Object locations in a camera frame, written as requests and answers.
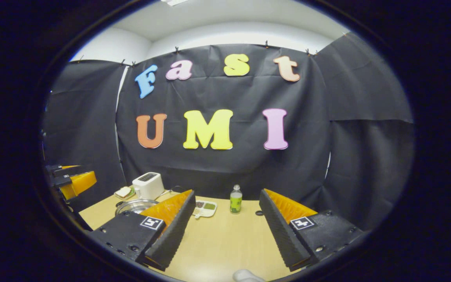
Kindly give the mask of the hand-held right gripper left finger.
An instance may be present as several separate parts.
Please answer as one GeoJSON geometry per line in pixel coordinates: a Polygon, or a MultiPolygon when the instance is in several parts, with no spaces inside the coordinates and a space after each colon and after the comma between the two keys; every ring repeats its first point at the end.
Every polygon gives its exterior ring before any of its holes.
{"type": "Polygon", "coordinates": [[[90,235],[138,264],[165,271],[177,253],[195,204],[195,192],[186,190],[139,213],[120,211],[90,235]]]}

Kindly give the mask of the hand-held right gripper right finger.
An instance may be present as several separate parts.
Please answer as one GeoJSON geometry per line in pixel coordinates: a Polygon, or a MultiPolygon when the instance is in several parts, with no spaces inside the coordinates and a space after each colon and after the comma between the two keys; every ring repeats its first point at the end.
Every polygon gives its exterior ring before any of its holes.
{"type": "Polygon", "coordinates": [[[364,233],[331,210],[317,212],[269,189],[261,191],[259,205],[290,271],[326,260],[364,233]]]}

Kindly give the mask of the stainless steel pot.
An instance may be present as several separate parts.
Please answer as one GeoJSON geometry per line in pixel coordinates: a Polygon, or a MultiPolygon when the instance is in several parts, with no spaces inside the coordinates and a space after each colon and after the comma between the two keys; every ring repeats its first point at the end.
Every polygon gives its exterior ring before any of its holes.
{"type": "Polygon", "coordinates": [[[115,205],[115,216],[118,216],[119,214],[122,214],[124,212],[134,212],[140,214],[141,212],[155,206],[158,203],[158,201],[151,199],[134,199],[129,201],[121,201],[115,205]]]}

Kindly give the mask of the white divided bean tray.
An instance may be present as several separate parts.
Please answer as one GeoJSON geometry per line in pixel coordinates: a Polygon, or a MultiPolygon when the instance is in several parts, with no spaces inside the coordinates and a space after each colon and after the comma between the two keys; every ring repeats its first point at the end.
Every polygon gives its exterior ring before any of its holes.
{"type": "Polygon", "coordinates": [[[195,219],[200,217],[212,217],[217,209],[217,204],[211,201],[196,201],[193,216],[195,219]]]}

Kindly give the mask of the green label drink bottle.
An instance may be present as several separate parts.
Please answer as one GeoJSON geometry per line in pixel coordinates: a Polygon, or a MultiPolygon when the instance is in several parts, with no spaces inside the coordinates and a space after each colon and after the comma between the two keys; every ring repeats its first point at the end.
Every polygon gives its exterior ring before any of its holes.
{"type": "Polygon", "coordinates": [[[243,193],[240,190],[240,185],[235,184],[230,193],[230,212],[238,214],[241,211],[241,204],[243,200],[243,193]]]}

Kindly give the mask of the white cloth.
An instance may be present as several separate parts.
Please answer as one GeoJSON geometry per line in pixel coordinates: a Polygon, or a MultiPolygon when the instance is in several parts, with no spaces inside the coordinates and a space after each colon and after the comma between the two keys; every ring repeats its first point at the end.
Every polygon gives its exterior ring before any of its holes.
{"type": "Polygon", "coordinates": [[[234,282],[266,282],[265,279],[258,277],[247,269],[240,269],[233,273],[234,282]]]}

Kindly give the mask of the white toaster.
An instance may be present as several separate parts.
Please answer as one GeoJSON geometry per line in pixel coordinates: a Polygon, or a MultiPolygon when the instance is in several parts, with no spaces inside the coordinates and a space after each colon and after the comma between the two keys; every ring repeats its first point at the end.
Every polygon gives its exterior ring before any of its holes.
{"type": "Polygon", "coordinates": [[[165,192],[159,173],[148,172],[132,181],[136,196],[140,199],[155,200],[165,192]]]}

